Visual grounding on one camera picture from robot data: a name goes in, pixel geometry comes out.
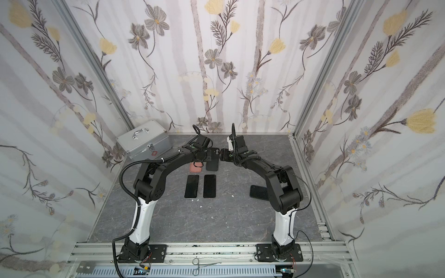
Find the pink phone case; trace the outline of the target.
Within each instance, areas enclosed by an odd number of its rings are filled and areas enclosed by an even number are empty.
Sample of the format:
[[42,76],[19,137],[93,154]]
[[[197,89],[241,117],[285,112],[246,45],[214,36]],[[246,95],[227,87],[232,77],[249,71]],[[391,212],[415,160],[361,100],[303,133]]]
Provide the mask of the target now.
[[190,173],[200,173],[203,169],[202,162],[192,162],[190,164]]

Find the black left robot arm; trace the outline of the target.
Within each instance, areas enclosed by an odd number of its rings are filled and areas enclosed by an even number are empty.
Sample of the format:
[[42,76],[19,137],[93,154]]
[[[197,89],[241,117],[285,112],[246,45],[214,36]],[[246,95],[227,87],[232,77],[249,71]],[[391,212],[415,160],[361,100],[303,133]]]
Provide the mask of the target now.
[[[167,176],[186,164],[217,162],[220,149],[213,141],[196,135],[192,140],[178,148],[167,158],[136,161],[125,166],[119,174],[119,184],[135,202],[136,208],[130,231],[112,240],[114,263],[143,262],[151,255],[149,246],[150,226],[157,201],[166,189]],[[125,172],[140,165],[140,172],[133,183],[131,192],[124,184]]]

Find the phone with black screen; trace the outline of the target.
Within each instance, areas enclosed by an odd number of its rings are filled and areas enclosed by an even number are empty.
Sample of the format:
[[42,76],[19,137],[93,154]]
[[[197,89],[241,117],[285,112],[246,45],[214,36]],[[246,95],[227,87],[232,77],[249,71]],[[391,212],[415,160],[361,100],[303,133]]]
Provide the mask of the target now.
[[186,189],[184,197],[187,199],[194,199],[198,195],[199,175],[189,175],[187,177]]

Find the black phone case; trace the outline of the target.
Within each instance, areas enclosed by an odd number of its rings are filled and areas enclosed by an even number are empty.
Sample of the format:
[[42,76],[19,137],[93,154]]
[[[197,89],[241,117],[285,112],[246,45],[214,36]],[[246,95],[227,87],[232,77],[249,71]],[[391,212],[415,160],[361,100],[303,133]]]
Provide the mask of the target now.
[[211,158],[206,162],[207,171],[218,171],[219,170],[219,158]]

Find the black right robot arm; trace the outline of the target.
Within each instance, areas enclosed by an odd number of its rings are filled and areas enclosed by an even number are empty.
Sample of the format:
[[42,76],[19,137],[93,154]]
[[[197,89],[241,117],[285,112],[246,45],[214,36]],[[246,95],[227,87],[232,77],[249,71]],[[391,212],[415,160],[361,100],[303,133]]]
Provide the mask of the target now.
[[271,249],[274,257],[284,260],[294,254],[296,235],[294,235],[295,213],[298,211],[304,194],[298,177],[291,166],[279,166],[262,158],[257,152],[249,150],[242,135],[236,133],[232,124],[228,136],[228,148],[223,149],[220,160],[232,162],[258,174],[266,184],[267,200],[275,210],[275,229],[272,234]]

